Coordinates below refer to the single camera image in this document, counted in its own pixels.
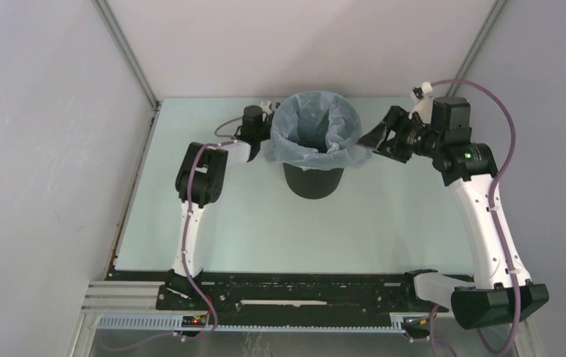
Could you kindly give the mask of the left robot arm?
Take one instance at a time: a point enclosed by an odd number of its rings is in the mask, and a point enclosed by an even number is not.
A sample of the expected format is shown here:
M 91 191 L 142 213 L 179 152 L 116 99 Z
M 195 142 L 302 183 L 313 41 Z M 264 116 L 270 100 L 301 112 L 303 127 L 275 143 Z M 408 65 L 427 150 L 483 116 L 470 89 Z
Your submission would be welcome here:
M 226 123 L 238 125 L 233 134 L 214 131 L 219 143 L 193 142 L 187 148 L 175 180 L 181 201 L 181 227 L 176 258 L 168 272 L 165 286 L 174 301 L 183 309 L 195 309 L 202 300 L 202 289 L 196 277 L 203 271 L 205 250 L 199 238 L 206 207 L 217 202 L 222 194 L 226 169 L 235 164 L 253 161 L 261 143 L 270 139 L 271 122 L 280 104 L 263 101 L 243 109 L 242 116 Z

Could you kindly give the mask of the light blue plastic trash bag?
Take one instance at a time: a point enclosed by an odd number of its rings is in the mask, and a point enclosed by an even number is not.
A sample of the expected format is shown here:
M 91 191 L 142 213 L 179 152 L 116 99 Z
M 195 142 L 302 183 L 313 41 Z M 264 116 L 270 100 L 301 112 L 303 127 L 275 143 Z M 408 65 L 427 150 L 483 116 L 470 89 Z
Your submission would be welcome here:
M 357 145 L 361 118 L 343 96 L 330 91 L 305 91 L 286 98 L 271 122 L 265 158 L 303 170 L 358 167 L 372 153 Z

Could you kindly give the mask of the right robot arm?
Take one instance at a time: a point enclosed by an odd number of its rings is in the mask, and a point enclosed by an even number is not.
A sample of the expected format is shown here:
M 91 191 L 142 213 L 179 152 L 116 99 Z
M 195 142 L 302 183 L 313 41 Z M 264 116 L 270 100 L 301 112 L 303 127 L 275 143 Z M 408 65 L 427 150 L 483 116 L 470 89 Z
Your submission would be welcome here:
M 498 172 L 491 149 L 471 141 L 471 106 L 462 97 L 430 100 L 424 122 L 418 110 L 391 106 L 380 123 L 361 136 L 360 147 L 406 163 L 413 155 L 430 158 L 460 207 L 475 272 L 458 280 L 433 269 L 408 272 L 399 299 L 408 310 L 428 302 L 449 309 L 464 329 L 524 321 L 550 294 L 535 283 L 519 257 L 501 204 Z

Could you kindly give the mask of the black cylindrical trash bin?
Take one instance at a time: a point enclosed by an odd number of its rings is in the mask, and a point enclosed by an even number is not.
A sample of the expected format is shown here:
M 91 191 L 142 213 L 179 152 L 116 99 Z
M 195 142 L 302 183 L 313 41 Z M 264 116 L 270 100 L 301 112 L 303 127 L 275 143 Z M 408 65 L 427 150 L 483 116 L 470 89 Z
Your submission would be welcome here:
M 274 120 L 276 159 L 283 164 L 289 188 L 302 198 L 325 198 L 341 180 L 346 121 L 340 99 L 328 91 L 295 94 L 283 102 Z

